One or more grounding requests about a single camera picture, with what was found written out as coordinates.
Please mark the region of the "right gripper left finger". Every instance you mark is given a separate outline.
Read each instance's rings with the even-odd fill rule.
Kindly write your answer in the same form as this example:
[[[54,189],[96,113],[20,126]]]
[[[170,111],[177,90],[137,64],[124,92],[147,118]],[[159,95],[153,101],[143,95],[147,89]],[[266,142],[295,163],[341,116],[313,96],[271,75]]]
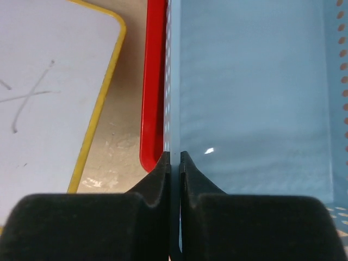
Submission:
[[[121,194],[34,194],[13,208],[1,260],[168,260],[170,159]]]

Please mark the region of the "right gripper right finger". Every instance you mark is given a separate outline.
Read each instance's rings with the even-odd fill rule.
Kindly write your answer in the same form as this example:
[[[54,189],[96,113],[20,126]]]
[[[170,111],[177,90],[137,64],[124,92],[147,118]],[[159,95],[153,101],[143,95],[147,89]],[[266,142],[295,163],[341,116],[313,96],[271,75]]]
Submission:
[[[181,154],[184,260],[338,260],[325,206],[307,196],[229,195]]]

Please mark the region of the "small blue perforated basket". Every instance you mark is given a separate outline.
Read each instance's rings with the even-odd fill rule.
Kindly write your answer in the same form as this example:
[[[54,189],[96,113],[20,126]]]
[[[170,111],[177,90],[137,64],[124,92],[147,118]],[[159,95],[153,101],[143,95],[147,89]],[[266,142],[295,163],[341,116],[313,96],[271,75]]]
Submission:
[[[347,260],[347,1],[168,1],[165,47],[170,258],[187,152],[229,195],[319,200]]]

